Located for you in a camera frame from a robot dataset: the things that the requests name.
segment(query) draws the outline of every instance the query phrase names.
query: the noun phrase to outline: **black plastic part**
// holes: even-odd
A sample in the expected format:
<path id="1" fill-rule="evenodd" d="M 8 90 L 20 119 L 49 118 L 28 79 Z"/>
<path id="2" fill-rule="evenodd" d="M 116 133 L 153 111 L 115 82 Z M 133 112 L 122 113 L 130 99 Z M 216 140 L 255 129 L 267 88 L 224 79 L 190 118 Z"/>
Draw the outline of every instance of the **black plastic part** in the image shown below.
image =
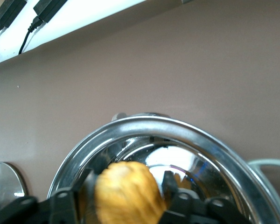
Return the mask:
<path id="1" fill-rule="evenodd" d="M 34 11 L 44 22 L 49 22 L 67 0 L 40 0 L 35 6 Z"/>
<path id="2" fill-rule="evenodd" d="M 209 215 L 222 220 L 224 224 L 251 224 L 236 207 L 223 198 L 212 198 L 207 202 Z"/>
<path id="3" fill-rule="evenodd" d="M 158 224 L 221 224 L 221 222 L 208 216 L 208 206 L 203 201 L 192 198 L 187 191 L 179 191 Z"/>
<path id="4" fill-rule="evenodd" d="M 17 222 L 18 224 L 49 224 L 51 214 L 50 200 L 38 203 L 37 211 L 30 213 L 25 222 Z"/>
<path id="5" fill-rule="evenodd" d="M 5 0 L 0 6 L 0 28 L 8 28 L 26 3 L 25 0 Z"/>
<path id="6" fill-rule="evenodd" d="M 174 175 L 171 171 L 165 171 L 162 183 L 163 192 L 170 192 L 170 196 L 173 197 L 175 193 L 178 191 L 178 185 L 175 181 Z"/>
<path id="7" fill-rule="evenodd" d="M 0 210 L 0 224 L 23 223 L 37 211 L 37 199 L 32 196 L 20 197 Z"/>
<path id="8" fill-rule="evenodd" d="M 70 190 L 60 191 L 50 198 L 51 215 L 50 224 L 77 224 L 77 211 L 74 192 Z"/>

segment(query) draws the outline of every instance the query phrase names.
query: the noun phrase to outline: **stainless steel bowl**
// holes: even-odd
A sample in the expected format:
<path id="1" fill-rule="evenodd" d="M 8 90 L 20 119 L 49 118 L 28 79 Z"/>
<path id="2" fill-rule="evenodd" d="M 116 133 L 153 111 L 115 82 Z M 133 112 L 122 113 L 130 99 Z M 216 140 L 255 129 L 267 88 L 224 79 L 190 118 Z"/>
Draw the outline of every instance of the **stainless steel bowl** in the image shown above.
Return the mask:
<path id="1" fill-rule="evenodd" d="M 94 168 L 99 175 L 112 162 L 139 161 L 149 166 L 159 186 L 164 171 L 171 170 L 188 181 L 189 189 L 202 200 L 223 197 L 252 223 L 280 224 L 278 206 L 260 177 L 224 143 L 163 115 L 120 117 L 89 134 L 70 152 L 48 197 L 73 186 L 86 167 Z"/>

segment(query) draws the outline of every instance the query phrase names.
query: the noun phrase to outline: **power adapter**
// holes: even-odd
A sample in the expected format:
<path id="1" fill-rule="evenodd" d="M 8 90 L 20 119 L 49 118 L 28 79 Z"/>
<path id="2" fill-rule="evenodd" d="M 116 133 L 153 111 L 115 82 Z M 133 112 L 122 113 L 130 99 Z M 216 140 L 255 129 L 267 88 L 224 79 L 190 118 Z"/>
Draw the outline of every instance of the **power adapter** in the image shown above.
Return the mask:
<path id="1" fill-rule="evenodd" d="M 34 7 L 37 16 L 49 22 L 67 0 L 40 0 Z"/>
<path id="2" fill-rule="evenodd" d="M 59 9 L 65 4 L 67 0 L 39 0 L 39 2 L 33 7 L 37 16 L 33 19 L 28 32 L 24 38 L 23 44 L 19 50 L 19 55 L 22 53 L 24 46 L 27 42 L 28 36 L 42 23 L 48 23 L 53 16 L 59 11 Z"/>
<path id="3" fill-rule="evenodd" d="M 26 5 L 26 0 L 5 0 L 0 6 L 0 30 L 8 28 Z"/>

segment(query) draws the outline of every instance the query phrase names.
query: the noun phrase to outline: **wall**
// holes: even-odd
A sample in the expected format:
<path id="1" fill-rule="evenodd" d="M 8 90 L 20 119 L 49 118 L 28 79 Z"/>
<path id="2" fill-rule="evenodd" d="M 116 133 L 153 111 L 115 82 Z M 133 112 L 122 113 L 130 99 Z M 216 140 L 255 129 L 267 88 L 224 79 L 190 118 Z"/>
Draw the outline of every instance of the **wall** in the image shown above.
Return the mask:
<path id="1" fill-rule="evenodd" d="M 45 199 L 83 137 L 151 111 L 280 158 L 280 0 L 128 9 L 0 63 L 0 161 Z"/>

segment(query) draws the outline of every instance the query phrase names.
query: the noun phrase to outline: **black cable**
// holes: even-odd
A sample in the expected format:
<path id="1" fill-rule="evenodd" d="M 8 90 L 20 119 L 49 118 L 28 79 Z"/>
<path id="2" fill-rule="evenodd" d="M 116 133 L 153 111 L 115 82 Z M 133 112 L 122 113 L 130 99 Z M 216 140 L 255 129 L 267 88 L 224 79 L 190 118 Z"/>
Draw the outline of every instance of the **black cable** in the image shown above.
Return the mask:
<path id="1" fill-rule="evenodd" d="M 35 30 L 37 27 L 39 27 L 41 24 L 43 23 L 43 21 L 37 16 L 33 19 L 30 27 L 28 28 L 28 32 L 26 33 L 26 36 L 25 36 L 25 39 L 23 41 L 23 44 L 19 50 L 19 55 L 22 53 L 23 49 L 24 49 L 24 46 L 27 42 L 27 39 L 28 39 L 28 36 L 30 33 L 33 32 L 33 30 Z"/>
<path id="2" fill-rule="evenodd" d="M 22 51 L 23 51 L 23 49 L 24 49 L 24 46 L 25 46 L 25 44 L 26 44 L 26 42 L 27 42 L 27 39 L 28 39 L 29 34 L 30 34 L 30 31 L 28 31 L 28 32 L 26 33 L 25 39 L 24 39 L 23 44 L 22 44 L 22 46 L 21 46 L 21 48 L 20 48 L 20 51 L 19 51 L 19 55 L 22 53 Z"/>

